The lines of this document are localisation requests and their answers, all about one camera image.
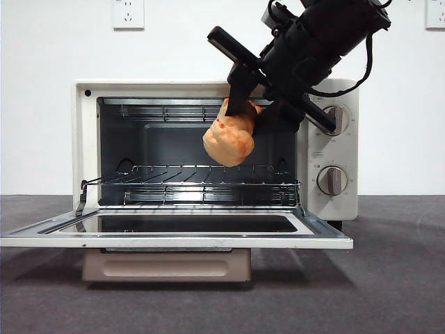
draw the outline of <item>orange object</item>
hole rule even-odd
[[[219,164],[233,167],[241,164],[253,151],[255,118],[262,108],[249,101],[235,116],[226,116],[229,99],[225,99],[209,129],[202,137],[207,154]]]

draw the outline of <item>control dial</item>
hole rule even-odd
[[[326,195],[337,196],[345,190],[348,177],[344,170],[336,166],[329,166],[320,171],[317,185]]]
[[[346,130],[349,124],[349,114],[342,106],[329,106],[324,109],[330,117],[335,118],[335,130],[333,132],[326,132],[329,136],[338,136]]]

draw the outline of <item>oven door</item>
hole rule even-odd
[[[2,246],[61,248],[350,249],[353,240],[299,209],[98,209],[1,237]]]

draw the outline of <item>white wall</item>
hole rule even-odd
[[[3,0],[2,192],[72,192],[75,78],[225,79],[231,62],[207,33],[221,25],[258,54],[270,40],[266,3],[145,0],[145,31],[116,32],[111,0]],[[445,194],[445,32],[424,30],[423,6],[394,1],[390,32],[375,36],[361,90],[361,194]],[[358,79],[365,62],[361,46],[333,77]]]

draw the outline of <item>wall socket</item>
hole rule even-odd
[[[111,0],[114,29],[144,29],[144,0]]]
[[[445,29],[445,0],[426,0],[427,29]]]

